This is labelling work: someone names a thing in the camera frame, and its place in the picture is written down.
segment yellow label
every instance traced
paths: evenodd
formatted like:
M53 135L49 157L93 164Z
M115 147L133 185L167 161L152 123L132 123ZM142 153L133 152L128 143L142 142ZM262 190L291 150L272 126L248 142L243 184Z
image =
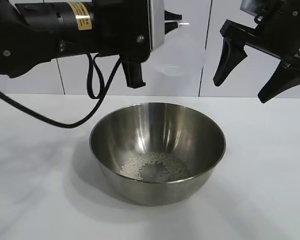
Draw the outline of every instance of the yellow label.
M78 29L80 31L91 30L92 23L86 6L82 2L68 2L68 4L74 12Z

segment white table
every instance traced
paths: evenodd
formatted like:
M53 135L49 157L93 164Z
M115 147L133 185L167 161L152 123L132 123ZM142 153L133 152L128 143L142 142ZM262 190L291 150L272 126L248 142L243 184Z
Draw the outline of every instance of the white table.
M11 95L75 122L86 96ZM227 150L193 197L161 207L122 201L88 145L98 119L120 107L169 102L223 129ZM0 101L0 240L300 240L300 99L108 96L84 126L59 129Z

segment stainless steel bowl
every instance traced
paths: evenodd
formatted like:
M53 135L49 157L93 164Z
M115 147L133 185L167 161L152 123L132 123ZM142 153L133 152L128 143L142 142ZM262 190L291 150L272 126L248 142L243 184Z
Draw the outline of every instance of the stainless steel bowl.
M170 103L143 103L104 117L91 133L90 148L122 195L159 206L197 192L222 159L226 140L219 126L201 112Z

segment power cord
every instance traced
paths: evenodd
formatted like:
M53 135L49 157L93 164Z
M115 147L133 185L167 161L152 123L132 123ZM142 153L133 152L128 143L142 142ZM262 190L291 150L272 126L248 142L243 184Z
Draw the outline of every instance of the power cord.
M30 116L32 116L35 119L38 119L42 122L45 122L49 125L58 127L58 128L63 128L63 129L74 129L77 128L79 126L81 126L82 124L86 123L96 112L97 110L100 108L101 104L103 103L110 85L117 73L117 70L121 64L121 59L119 58L118 61L115 63L112 72L109 76L108 82L105 85L104 82L104 77L103 74L101 72L101 70L99 69L99 67L96 64L96 58L98 57L98 55L96 55L93 59L91 57L91 55L89 53L86 54L88 56L89 59L89 70L88 70L88 75L87 75L87 91L88 91L88 95L90 96L90 98L92 99L99 99L98 102L96 103L95 107L92 109L92 111L83 119L81 119L80 121L77 121L75 123L72 124L66 124L66 123L61 123L55 120L52 120L48 117L45 117L29 108L27 108L26 106L23 106L22 104L18 103L17 101L13 100L12 98L8 97L7 95L5 95L3 92L0 91L0 99L5 101L7 104L13 106L14 108L24 112L25 114L28 114ZM98 74L99 77L99 81L100 81L100 91L98 96L95 96L92 90L92 81L93 81L93 66Z

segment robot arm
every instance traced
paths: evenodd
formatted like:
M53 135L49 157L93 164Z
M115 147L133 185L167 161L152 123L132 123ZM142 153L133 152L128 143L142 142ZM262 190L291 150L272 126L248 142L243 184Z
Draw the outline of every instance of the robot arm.
M214 76L220 86L246 57L245 45L281 60L258 94L265 103L300 85L300 0L243 0L241 10L254 16L256 28L227 20L221 29L223 49Z
M55 58L119 55L128 87L139 88L141 63L179 27L164 0L23 3L0 0L0 74L19 77Z

